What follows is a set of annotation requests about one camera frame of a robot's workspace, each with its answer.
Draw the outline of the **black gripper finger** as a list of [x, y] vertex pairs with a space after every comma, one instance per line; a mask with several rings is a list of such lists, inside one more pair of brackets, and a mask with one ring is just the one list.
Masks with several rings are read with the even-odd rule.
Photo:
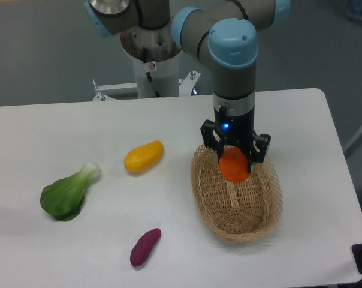
[[271, 139], [272, 137], [269, 134], [252, 134], [250, 151], [248, 155], [249, 173], [252, 173], [254, 166], [264, 162]]
[[221, 136], [219, 136], [219, 139], [215, 137], [214, 132], [216, 131], [216, 124], [207, 119], [202, 124], [200, 131], [204, 146], [215, 152], [217, 161], [219, 161], [224, 153], [225, 141]]

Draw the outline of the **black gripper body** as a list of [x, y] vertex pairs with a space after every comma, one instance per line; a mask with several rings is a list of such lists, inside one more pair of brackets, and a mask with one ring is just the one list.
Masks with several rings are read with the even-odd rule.
[[221, 107], [214, 107], [215, 132], [220, 140], [215, 140], [213, 150], [220, 149], [220, 146], [229, 144], [231, 146], [242, 147], [245, 150], [255, 150], [254, 148], [254, 114], [253, 107], [248, 113], [239, 116], [230, 116], [229, 108], [225, 108], [226, 114], [220, 113]]

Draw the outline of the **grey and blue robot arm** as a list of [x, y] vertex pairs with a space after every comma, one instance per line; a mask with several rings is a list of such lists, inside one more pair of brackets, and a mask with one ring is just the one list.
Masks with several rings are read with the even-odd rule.
[[246, 170], [262, 163], [271, 137], [254, 130], [257, 32], [286, 19], [289, 1], [226, 1], [204, 11], [170, 13], [168, 1], [85, 1], [100, 35], [120, 35], [134, 64], [140, 98], [179, 94], [178, 57], [187, 53], [210, 71], [215, 118], [201, 126], [204, 145], [222, 158], [239, 148]]

